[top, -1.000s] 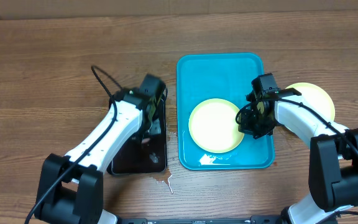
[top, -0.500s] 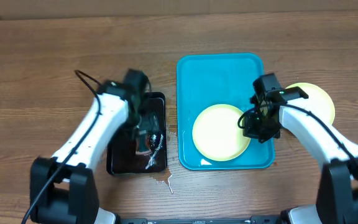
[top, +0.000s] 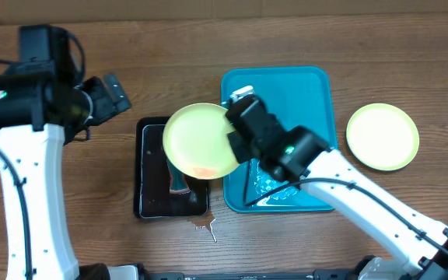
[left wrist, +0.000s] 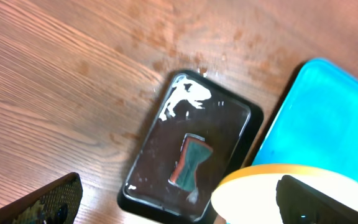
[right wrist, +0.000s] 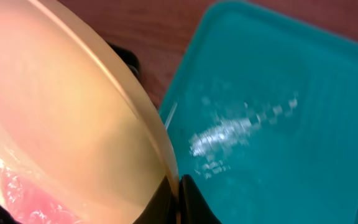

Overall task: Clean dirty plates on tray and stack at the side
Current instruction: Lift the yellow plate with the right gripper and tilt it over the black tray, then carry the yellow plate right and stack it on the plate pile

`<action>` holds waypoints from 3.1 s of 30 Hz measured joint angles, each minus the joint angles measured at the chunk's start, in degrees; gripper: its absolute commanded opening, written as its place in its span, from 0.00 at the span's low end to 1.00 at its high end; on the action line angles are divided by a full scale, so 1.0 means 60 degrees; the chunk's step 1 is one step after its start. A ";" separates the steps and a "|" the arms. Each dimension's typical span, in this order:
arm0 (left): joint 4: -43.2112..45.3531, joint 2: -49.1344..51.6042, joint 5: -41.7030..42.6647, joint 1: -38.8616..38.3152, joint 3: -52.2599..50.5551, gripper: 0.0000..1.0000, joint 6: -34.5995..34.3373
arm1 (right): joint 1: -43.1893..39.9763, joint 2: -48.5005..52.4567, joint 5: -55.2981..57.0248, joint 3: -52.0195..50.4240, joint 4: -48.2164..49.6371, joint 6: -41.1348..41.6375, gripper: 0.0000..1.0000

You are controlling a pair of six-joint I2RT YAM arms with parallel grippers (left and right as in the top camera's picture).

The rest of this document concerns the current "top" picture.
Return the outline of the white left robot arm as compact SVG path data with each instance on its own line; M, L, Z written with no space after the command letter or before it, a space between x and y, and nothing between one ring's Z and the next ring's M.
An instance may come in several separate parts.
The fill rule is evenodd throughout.
M8 279L137 279L135 265L80 266L68 234L62 154L81 131L131 104L115 75L78 82L65 73L0 75L0 178Z

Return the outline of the yellow plate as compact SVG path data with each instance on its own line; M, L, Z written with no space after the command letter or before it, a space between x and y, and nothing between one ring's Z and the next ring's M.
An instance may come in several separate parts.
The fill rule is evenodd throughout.
M163 149L179 171L213 180L239 166L227 138L234 128L226 112L226 108L213 103L194 103L169 118L163 129Z
M414 121L402 109L387 103L359 108L345 131L352 154L379 171L406 167L417 155L420 138Z

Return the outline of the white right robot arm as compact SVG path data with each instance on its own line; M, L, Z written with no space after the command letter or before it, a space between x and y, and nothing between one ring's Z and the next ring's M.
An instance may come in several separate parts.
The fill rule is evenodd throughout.
M372 182L311 130L285 130L258 96L234 95L224 105L239 163L257 159L283 188L297 187L334 207L391 254L389 261L365 258L355 278L448 279L447 225Z

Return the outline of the orange green scrub sponge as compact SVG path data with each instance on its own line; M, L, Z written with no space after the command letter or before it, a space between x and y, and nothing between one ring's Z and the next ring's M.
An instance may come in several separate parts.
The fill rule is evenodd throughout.
M190 192L190 188L185 180L185 176L181 173L169 160L167 167L170 175L169 192L171 194L186 194Z

